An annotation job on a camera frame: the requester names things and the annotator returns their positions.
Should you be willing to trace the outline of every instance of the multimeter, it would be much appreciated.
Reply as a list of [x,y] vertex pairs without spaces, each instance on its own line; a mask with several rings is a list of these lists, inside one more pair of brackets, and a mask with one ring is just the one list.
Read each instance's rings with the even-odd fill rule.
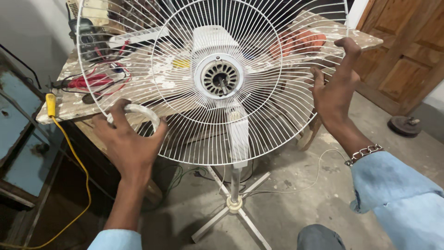
[[105,54],[104,48],[107,48],[106,42],[103,41],[103,36],[97,34],[94,25],[88,18],[80,18],[80,26],[77,31],[77,19],[72,19],[68,21],[69,28],[71,31],[77,35],[80,35],[80,52],[82,53],[82,58],[88,61],[100,61],[104,60],[97,51],[102,55]]

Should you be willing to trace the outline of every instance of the wooden door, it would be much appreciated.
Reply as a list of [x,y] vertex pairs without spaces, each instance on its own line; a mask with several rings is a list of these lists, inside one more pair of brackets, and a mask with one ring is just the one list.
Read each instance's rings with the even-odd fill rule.
[[357,91],[407,115],[444,78],[444,0],[374,0],[361,31],[384,43],[359,59]]

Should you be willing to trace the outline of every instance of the bracelet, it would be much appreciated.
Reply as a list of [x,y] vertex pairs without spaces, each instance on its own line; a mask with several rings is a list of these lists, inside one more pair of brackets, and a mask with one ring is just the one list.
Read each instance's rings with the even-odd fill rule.
[[368,146],[365,149],[359,150],[359,152],[356,152],[353,154],[352,158],[344,164],[346,164],[349,167],[353,167],[353,163],[355,163],[357,160],[361,159],[362,157],[369,155],[371,153],[374,153],[376,151],[384,150],[380,145],[375,144],[374,146]]

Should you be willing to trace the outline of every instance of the yellow cable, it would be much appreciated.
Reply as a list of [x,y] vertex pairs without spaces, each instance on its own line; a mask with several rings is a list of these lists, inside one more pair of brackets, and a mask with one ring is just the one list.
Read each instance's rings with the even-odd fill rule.
[[[47,98],[47,104],[48,104],[48,107],[52,106],[51,102],[48,101],[48,98]],[[79,159],[79,157],[75,153],[75,150],[72,147],[71,141],[69,140],[68,135],[66,134],[65,130],[62,128],[62,126],[60,126],[60,124],[57,122],[57,120],[54,118],[53,115],[50,115],[50,118],[52,118],[52,120],[57,125],[57,127],[59,127],[60,130],[63,132],[63,135],[65,136],[66,141],[68,142],[68,145],[69,145],[69,148],[72,151],[72,154],[74,154],[74,157],[77,159],[79,164],[82,166],[82,169],[85,171],[85,174],[86,174],[86,191],[88,192],[88,200],[89,200],[88,201],[88,206],[74,220],[72,220],[72,222],[70,222],[65,228],[63,228],[56,236],[54,236],[52,239],[50,239],[48,242],[46,242],[43,245],[34,246],[34,247],[28,247],[28,246],[19,246],[19,245],[12,245],[12,244],[6,244],[6,243],[1,243],[0,242],[0,246],[11,247],[11,248],[21,248],[21,249],[39,249],[39,248],[42,248],[42,247],[46,246],[47,244],[51,243],[52,241],[54,241],[55,238],[57,238],[59,235],[61,235],[69,226],[71,226],[78,218],[80,218],[80,216],[82,216],[82,214],[84,214],[86,212],[86,210],[88,210],[89,206],[91,206],[91,193],[89,191],[89,184],[88,184],[89,183],[88,171],[86,170],[86,168],[83,165],[82,161]]]

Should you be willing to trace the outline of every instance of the white wall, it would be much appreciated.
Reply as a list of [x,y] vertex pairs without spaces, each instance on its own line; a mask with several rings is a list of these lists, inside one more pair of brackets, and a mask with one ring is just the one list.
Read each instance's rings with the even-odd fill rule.
[[37,73],[42,87],[49,84],[48,75],[55,81],[74,48],[65,0],[1,0],[0,23],[0,43]]
[[349,13],[349,27],[356,28],[369,0],[355,0]]
[[444,80],[424,98],[423,102],[444,113]]

